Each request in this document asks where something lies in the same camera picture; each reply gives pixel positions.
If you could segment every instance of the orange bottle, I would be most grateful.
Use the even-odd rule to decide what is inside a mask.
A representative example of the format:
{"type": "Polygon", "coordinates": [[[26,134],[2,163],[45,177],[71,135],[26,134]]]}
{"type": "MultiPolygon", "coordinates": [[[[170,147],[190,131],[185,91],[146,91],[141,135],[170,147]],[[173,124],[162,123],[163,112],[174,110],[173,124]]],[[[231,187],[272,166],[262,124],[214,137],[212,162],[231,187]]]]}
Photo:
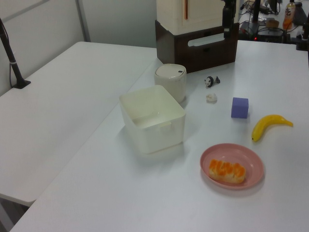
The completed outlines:
{"type": "Polygon", "coordinates": [[[291,29],[293,24],[293,18],[295,14],[295,3],[294,0],[290,0],[290,2],[286,5],[285,13],[284,13],[284,21],[282,24],[282,28],[284,30],[291,29]]]}

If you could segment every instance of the banana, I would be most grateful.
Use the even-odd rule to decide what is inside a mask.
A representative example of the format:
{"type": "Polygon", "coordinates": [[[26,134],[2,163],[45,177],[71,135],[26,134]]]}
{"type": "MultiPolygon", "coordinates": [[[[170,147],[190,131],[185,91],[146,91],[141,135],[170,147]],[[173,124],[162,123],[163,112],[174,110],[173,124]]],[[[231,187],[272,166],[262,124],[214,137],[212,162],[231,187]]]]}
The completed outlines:
{"type": "Polygon", "coordinates": [[[263,118],[261,118],[257,124],[255,125],[253,131],[252,131],[252,140],[254,142],[257,142],[263,135],[265,129],[273,124],[286,124],[290,127],[293,126],[293,123],[286,120],[281,115],[267,115],[263,118]]]}

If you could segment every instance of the dark brown wooden box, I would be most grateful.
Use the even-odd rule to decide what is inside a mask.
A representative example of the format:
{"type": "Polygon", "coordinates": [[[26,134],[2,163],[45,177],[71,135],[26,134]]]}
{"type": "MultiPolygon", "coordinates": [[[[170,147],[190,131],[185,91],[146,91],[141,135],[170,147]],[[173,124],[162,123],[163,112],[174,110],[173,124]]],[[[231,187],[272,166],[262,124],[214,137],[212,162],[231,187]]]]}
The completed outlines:
{"type": "Polygon", "coordinates": [[[188,73],[235,62],[239,23],[234,24],[230,38],[201,46],[188,46],[190,40],[223,32],[223,27],[216,27],[181,35],[173,35],[156,20],[157,57],[164,64],[183,65],[188,73]]]}

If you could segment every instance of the purple cube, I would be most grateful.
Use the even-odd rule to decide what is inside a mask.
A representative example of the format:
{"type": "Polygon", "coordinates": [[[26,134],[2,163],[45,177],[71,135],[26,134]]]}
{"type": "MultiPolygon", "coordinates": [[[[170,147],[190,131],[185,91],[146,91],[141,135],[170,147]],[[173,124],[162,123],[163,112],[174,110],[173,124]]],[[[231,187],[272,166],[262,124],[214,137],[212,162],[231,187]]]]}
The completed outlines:
{"type": "Polygon", "coordinates": [[[249,100],[247,98],[233,98],[231,117],[247,118],[249,100]]]}

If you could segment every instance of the white cylindrical container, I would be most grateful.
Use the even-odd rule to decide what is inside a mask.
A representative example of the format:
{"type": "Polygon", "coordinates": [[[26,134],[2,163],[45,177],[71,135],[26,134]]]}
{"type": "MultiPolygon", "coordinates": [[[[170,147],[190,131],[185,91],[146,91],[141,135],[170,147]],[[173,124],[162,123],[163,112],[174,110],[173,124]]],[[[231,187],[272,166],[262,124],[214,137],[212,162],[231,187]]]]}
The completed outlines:
{"type": "Polygon", "coordinates": [[[164,64],[154,74],[156,85],[163,86],[178,103],[184,100],[187,79],[187,70],[184,66],[164,64]]]}

